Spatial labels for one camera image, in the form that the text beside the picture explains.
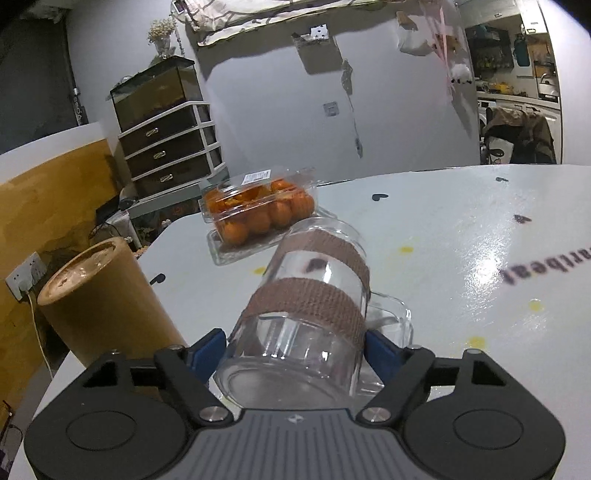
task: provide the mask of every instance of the wall plate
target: wall plate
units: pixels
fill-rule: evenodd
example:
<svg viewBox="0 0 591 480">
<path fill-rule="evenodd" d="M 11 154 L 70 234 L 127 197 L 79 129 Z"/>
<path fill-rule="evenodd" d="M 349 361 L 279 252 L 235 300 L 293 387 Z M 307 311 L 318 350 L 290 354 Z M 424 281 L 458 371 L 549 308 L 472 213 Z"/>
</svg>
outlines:
<svg viewBox="0 0 591 480">
<path fill-rule="evenodd" d="M 337 102 L 325 103 L 323 107 L 326 116 L 337 116 L 339 114 L 339 104 Z"/>
<path fill-rule="evenodd" d="M 324 25 L 318 25 L 318 27 L 312 27 L 310 29 L 310 39 L 311 40 L 328 40 L 329 39 L 329 29 Z"/>
<path fill-rule="evenodd" d="M 22 292 L 19 285 L 22 285 L 25 291 L 33 288 L 43 275 L 47 273 L 45 263 L 41 261 L 37 252 L 32 253 L 23 263 L 15 268 L 5 279 L 6 285 L 17 300 L 22 300 Z"/>
</svg>

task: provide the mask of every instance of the barcode sticker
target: barcode sticker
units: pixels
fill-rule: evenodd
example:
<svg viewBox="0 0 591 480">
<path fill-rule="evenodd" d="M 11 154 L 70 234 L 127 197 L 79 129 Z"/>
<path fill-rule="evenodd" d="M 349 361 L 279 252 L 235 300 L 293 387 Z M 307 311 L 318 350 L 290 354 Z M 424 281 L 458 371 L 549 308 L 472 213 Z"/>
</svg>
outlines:
<svg viewBox="0 0 591 480">
<path fill-rule="evenodd" d="M 242 180 L 243 185 L 248 185 L 249 183 L 254 183 L 259 180 L 266 180 L 271 177 L 271 170 L 263 170 L 258 171 L 256 173 L 249 173 L 248 175 L 244 175 L 244 180 Z"/>
</svg>

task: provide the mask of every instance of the wall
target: wall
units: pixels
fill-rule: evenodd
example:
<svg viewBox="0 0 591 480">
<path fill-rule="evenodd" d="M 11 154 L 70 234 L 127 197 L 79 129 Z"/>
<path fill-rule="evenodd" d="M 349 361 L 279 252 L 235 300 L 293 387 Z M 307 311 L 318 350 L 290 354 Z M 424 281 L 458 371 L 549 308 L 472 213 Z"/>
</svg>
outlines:
<svg viewBox="0 0 591 480">
<path fill-rule="evenodd" d="M 34 251 L 55 270 L 88 246 L 95 209 L 117 191 L 109 146 L 93 139 L 95 130 L 96 124 L 73 128 L 38 140 L 44 148 L 25 145 L 0 155 L 0 278 Z M 75 147 L 51 157 L 65 145 Z M 41 363 L 29 304 L 0 286 L 0 399 L 18 407 Z"/>
<path fill-rule="evenodd" d="M 168 14 L 168 0 L 87 0 L 67 19 L 70 55 L 91 121 L 103 123 L 116 146 L 119 129 L 105 101 L 124 75 L 148 67 L 155 49 L 146 40 L 150 21 Z M 432 38 L 415 2 L 405 3 Z M 457 9 L 447 4 L 450 32 L 464 40 Z M 317 167 L 321 180 L 478 163 L 474 86 L 446 98 L 446 73 L 435 55 L 415 57 L 398 48 L 396 7 L 341 9 L 270 25 L 209 48 L 196 48 L 181 25 L 187 57 L 198 59 L 205 95 L 213 104 L 217 133 L 230 174 L 274 164 Z M 293 46 L 293 32 L 328 23 L 343 58 L 353 67 L 355 122 L 363 158 L 355 146 L 351 107 L 340 70 L 308 74 Z M 327 60 L 319 54 L 316 62 Z M 338 102 L 328 118 L 323 104 Z"/>
<path fill-rule="evenodd" d="M 76 126 L 63 26 L 17 20 L 0 34 L 0 154 Z"/>
<path fill-rule="evenodd" d="M 560 82 L 563 163 L 591 166 L 591 37 L 552 0 L 539 0 L 552 38 Z"/>
</svg>

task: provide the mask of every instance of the fabric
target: fabric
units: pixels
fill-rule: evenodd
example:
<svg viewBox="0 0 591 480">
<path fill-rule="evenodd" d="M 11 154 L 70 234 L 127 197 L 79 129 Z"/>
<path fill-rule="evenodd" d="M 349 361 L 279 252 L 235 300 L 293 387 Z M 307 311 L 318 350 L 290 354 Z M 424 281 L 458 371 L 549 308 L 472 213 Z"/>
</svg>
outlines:
<svg viewBox="0 0 591 480">
<path fill-rule="evenodd" d="M 329 255 L 343 262 L 361 280 L 365 293 L 369 294 L 369 268 L 349 242 L 338 238 L 323 230 L 315 229 L 310 232 L 286 235 L 279 244 L 269 265 L 280 264 L 279 261 L 287 252 L 305 250 Z"/>
<path fill-rule="evenodd" d="M 493 107 L 484 127 L 485 139 L 502 138 L 515 145 L 511 163 L 555 164 L 554 140 L 548 120 L 539 113 Z"/>
<path fill-rule="evenodd" d="M 337 333 L 361 350 L 365 318 L 341 289 L 311 278 L 280 278 L 260 286 L 240 315 L 237 325 L 265 313 L 290 315 L 317 323 Z"/>
<path fill-rule="evenodd" d="M 241 32 L 332 8 L 366 5 L 382 0 L 185 0 L 191 26 L 201 47 Z"/>
</svg>

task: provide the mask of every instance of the cloth hanging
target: cloth hanging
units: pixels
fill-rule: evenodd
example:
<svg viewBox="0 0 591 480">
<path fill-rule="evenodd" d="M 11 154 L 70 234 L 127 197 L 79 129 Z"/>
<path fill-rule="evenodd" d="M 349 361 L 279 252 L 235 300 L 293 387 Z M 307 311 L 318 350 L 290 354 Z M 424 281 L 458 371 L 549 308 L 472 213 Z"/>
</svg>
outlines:
<svg viewBox="0 0 591 480">
<path fill-rule="evenodd" d="M 332 8 L 366 5 L 383 0 L 184 0 L 193 31 L 201 47 L 241 32 L 316 15 Z M 385 0 L 388 3 L 404 0 Z"/>
<path fill-rule="evenodd" d="M 501 107 L 491 111 L 484 138 L 497 137 L 513 143 L 511 163 L 556 163 L 554 140 L 544 115 Z"/>
</svg>

